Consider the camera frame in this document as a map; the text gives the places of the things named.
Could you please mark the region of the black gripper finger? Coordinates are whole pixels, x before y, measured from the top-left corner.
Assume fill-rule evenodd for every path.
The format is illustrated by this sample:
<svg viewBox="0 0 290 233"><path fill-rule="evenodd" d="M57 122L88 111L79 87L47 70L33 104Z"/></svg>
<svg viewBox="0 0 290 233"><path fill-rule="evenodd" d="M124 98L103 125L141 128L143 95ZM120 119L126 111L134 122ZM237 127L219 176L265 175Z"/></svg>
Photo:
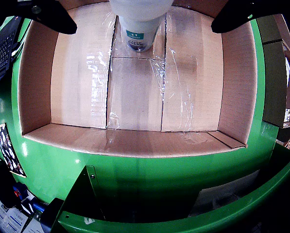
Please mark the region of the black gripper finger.
<svg viewBox="0 0 290 233"><path fill-rule="evenodd" d="M211 24L212 32L230 32L250 20L282 14L290 24L290 0L229 0Z"/></svg>
<svg viewBox="0 0 290 233"><path fill-rule="evenodd" d="M16 15L32 19L64 34L75 34L77 24L57 0L18 0Z"/></svg>

